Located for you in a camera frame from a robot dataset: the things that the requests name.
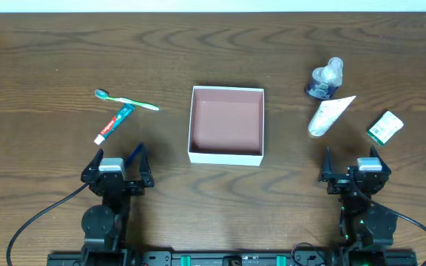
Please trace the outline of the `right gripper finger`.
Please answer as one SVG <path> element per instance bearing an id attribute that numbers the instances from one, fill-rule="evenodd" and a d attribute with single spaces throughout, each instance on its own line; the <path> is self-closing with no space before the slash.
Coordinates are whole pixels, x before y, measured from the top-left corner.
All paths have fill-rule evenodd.
<path id="1" fill-rule="evenodd" d="M 329 149 L 328 146 L 326 146 L 325 157 L 324 157 L 324 161 L 323 161 L 323 164 L 322 164 L 319 179 L 320 180 L 329 180 L 331 175 L 332 175 L 332 168 L 331 168 L 330 149 Z"/>
<path id="2" fill-rule="evenodd" d="M 380 162 L 380 165 L 382 167 L 382 172 L 389 172 L 390 171 L 390 168 L 385 163 L 385 161 L 380 157 L 377 149 L 374 146 L 370 147 L 369 155 L 370 155 L 370 157 L 376 158 Z"/>

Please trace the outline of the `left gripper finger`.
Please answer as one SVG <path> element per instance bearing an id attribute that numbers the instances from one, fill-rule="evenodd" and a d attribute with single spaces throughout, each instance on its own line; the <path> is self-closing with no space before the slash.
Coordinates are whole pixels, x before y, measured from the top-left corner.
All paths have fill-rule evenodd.
<path id="1" fill-rule="evenodd" d="M 152 172 L 149 166 L 147 159 L 146 147 L 143 143 L 140 144 L 141 147 L 141 161 L 139 166 L 139 172 L 142 180 L 150 180 L 152 178 Z"/>
<path id="2" fill-rule="evenodd" d="M 98 167 L 104 157 L 103 149 L 99 149 L 87 167 L 83 170 L 84 174 L 98 171 Z"/>

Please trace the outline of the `blue disposable razor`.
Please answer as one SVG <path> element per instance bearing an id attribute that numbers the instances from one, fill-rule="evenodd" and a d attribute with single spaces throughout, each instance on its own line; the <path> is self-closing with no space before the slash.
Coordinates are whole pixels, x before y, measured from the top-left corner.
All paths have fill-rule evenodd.
<path id="1" fill-rule="evenodd" d="M 135 160 L 135 158 L 142 152 L 142 150 L 143 150 L 143 144 L 140 143 L 135 148 L 135 150 L 125 159 L 124 167 L 129 168 L 131 166 L 131 164 L 133 163 L 133 161 Z"/>

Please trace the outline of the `green white soap packet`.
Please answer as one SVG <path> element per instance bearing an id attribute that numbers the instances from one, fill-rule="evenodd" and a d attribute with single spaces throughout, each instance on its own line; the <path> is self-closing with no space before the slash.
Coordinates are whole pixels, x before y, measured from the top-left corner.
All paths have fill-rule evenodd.
<path id="1" fill-rule="evenodd" d="M 390 111 L 386 111 L 367 131 L 367 135 L 380 146 L 384 146 L 404 123 Z"/>

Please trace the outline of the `white cream tube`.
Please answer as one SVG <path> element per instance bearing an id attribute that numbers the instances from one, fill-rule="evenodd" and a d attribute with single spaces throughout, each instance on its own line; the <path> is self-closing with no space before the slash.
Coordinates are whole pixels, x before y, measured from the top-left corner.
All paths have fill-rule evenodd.
<path id="1" fill-rule="evenodd" d="M 323 101 L 308 124 L 308 133 L 314 137 L 323 136 L 355 98 L 356 95 Z"/>

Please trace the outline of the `Colgate toothpaste tube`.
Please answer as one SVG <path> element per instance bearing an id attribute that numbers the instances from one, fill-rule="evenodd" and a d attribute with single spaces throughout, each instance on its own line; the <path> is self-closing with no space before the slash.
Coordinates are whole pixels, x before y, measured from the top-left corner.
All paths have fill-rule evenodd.
<path id="1" fill-rule="evenodd" d="M 100 131 L 97 137 L 94 139 L 96 145 L 100 145 L 104 142 L 117 128 L 123 123 L 123 121 L 135 111 L 135 107 L 131 104 L 125 103 L 119 111 L 112 117 L 108 124 Z"/>

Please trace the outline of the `green toothbrush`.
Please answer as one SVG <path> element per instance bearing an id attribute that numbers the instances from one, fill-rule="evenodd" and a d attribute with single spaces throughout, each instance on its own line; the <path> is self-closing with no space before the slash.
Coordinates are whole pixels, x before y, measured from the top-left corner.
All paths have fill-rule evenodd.
<path id="1" fill-rule="evenodd" d="M 131 104 L 134 106 L 139 106 L 145 109 L 150 109 L 152 111 L 159 111 L 160 108 L 150 104 L 150 103 L 144 103 L 144 102 L 139 102 L 139 101 L 135 101 L 135 100 L 131 100 L 128 98 L 113 98 L 110 97 L 108 92 L 102 90 L 102 89 L 96 89 L 95 90 L 95 96 L 100 99 L 100 100 L 111 100 L 111 101 L 115 101 L 115 102 L 119 102 L 119 103 L 127 103 L 127 104 Z"/>

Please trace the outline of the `blue clear bottle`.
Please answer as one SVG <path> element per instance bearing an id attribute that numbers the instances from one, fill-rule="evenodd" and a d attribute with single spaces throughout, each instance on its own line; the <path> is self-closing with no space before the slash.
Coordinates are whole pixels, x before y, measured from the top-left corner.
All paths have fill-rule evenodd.
<path id="1" fill-rule="evenodd" d="M 341 87 L 343 80 L 343 61 L 333 57 L 326 66 L 316 68 L 305 92 L 317 100 L 330 100 Z"/>

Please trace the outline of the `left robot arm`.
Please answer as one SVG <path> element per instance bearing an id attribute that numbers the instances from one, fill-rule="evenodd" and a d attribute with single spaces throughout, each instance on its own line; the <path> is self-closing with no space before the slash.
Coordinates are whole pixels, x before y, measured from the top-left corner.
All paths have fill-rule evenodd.
<path id="1" fill-rule="evenodd" d="M 131 198 L 155 185 L 144 144 L 127 158 L 105 158 L 99 150 L 81 181 L 102 199 L 83 215 L 81 265 L 139 265 L 140 254 L 126 244 Z"/>

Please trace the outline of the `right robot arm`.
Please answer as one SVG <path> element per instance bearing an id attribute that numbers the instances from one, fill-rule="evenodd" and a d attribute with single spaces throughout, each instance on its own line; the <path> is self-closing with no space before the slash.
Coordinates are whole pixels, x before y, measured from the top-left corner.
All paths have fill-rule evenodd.
<path id="1" fill-rule="evenodd" d="M 384 249 L 393 244 L 397 215 L 371 202 L 389 180 L 391 170 L 374 147 L 345 174 L 332 170 L 331 153 L 325 150 L 318 180 L 327 183 L 328 194 L 342 203 L 339 232 L 346 243 L 330 255 L 331 265 L 384 265 Z"/>

